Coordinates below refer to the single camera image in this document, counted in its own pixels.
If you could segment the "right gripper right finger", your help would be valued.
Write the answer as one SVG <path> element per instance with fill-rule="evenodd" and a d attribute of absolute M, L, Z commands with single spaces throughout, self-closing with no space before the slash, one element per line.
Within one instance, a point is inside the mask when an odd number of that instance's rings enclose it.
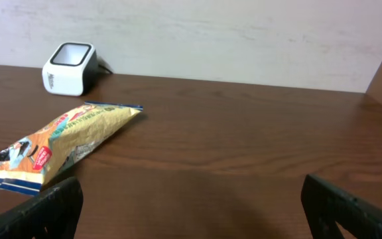
<path fill-rule="evenodd" d="M 382 238 L 382 210 L 339 187 L 307 175 L 300 194 L 313 238 L 343 238 L 344 228 L 356 238 Z"/>

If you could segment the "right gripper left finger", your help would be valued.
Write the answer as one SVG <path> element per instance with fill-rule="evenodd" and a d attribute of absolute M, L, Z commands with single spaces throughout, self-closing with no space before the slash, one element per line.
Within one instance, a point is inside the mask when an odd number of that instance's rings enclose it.
<path fill-rule="evenodd" d="M 67 178 L 0 214 L 0 238 L 73 238 L 83 201 L 79 180 Z"/>

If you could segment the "yellow snack bag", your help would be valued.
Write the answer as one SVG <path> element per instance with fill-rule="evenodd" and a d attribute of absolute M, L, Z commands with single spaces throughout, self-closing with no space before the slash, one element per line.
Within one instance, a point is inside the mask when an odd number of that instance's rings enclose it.
<path fill-rule="evenodd" d="M 142 106 L 85 102 L 0 150 L 0 190 L 35 196 L 143 111 Z"/>

